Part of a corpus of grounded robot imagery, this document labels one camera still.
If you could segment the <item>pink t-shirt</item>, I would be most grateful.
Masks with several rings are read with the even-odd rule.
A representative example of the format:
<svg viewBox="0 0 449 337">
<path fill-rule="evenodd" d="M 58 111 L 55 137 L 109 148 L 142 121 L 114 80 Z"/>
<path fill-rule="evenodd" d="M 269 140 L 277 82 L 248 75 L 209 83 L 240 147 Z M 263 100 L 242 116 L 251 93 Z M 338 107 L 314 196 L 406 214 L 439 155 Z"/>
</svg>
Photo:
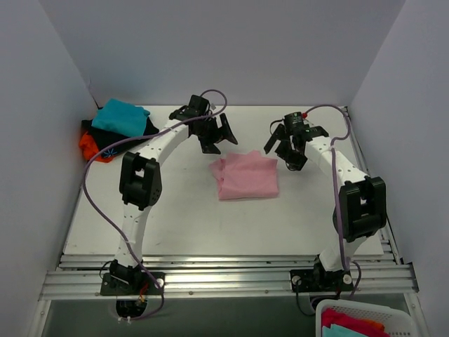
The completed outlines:
<svg viewBox="0 0 449 337">
<path fill-rule="evenodd" d="M 268 199 L 279 195 L 276 159 L 254 150 L 247 154 L 230 152 L 209 165 L 217 182 L 220 201 Z"/>
</svg>

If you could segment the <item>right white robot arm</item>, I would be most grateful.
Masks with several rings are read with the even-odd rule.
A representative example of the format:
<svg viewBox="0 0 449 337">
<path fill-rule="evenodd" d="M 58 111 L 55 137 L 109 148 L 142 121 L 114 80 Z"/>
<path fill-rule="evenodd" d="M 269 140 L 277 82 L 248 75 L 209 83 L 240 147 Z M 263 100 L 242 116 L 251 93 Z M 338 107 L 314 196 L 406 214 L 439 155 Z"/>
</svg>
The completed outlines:
<svg viewBox="0 0 449 337">
<path fill-rule="evenodd" d="M 332 179 L 336 242 L 319 254 L 311 273 L 314 286 L 326 290 L 337 281 L 336 272 L 349 269 L 360 245 L 386 225 L 386 184 L 353 165 L 337 150 L 339 138 L 308 124 L 303 116 L 293 112 L 276 120 L 264 152 L 273 150 L 291 171 L 301 171 L 310 161 Z"/>
</svg>

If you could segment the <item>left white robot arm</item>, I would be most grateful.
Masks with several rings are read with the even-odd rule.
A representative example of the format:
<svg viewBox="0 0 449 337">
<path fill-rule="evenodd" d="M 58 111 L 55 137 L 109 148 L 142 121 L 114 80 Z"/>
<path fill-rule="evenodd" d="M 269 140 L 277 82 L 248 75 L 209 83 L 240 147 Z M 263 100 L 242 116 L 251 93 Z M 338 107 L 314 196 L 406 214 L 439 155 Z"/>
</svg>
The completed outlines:
<svg viewBox="0 0 449 337">
<path fill-rule="evenodd" d="M 192 95 L 187 105 L 173 111 L 161 129 L 138 152 L 127 152 L 121 162 L 119 192 L 124 204 L 122 238 L 109 267 L 111 278 L 125 294 L 134 294 L 144 281 L 142 243 L 149 212 L 162 193 L 161 167 L 178 145 L 190 136 L 198 138 L 204 154 L 220 154 L 223 140 L 237 144 L 225 114 L 211 113 L 209 100 Z"/>
</svg>

